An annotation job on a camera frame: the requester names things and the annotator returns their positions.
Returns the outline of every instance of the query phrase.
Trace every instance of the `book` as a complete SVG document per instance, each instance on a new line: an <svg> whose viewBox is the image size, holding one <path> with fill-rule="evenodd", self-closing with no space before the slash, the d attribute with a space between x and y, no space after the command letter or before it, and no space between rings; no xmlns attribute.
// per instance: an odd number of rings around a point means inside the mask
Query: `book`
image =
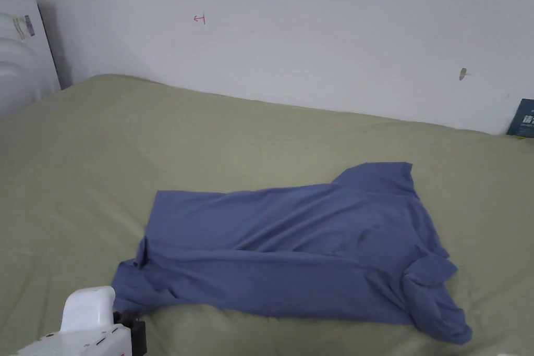
<svg viewBox="0 0 534 356"><path fill-rule="evenodd" d="M534 138L534 99L522 99L507 135Z"/></svg>

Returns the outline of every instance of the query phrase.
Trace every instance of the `bed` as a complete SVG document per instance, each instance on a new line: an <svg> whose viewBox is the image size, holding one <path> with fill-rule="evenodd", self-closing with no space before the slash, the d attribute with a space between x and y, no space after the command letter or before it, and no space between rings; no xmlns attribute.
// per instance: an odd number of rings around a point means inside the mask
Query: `bed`
<svg viewBox="0 0 534 356"><path fill-rule="evenodd" d="M133 257L156 191L330 182L368 161L414 164L416 189L459 267L448 288L471 342L186 305L145 317L149 356L532 354L533 140L117 75L0 120L0 354L57 331L74 290L109 285Z"/></svg>

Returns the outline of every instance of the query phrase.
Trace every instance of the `bedsheet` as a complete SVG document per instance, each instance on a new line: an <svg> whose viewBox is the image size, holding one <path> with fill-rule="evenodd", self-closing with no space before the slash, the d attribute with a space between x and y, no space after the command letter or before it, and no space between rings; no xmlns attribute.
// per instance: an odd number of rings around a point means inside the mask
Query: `bedsheet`
<svg viewBox="0 0 534 356"><path fill-rule="evenodd" d="M146 317L149 355L528 356L533 159L528 139L94 77L0 120L0 354L58 330L74 290L110 284L158 190L312 185L403 160L459 267L447 288L468 344L408 326L181 305Z"/></svg>

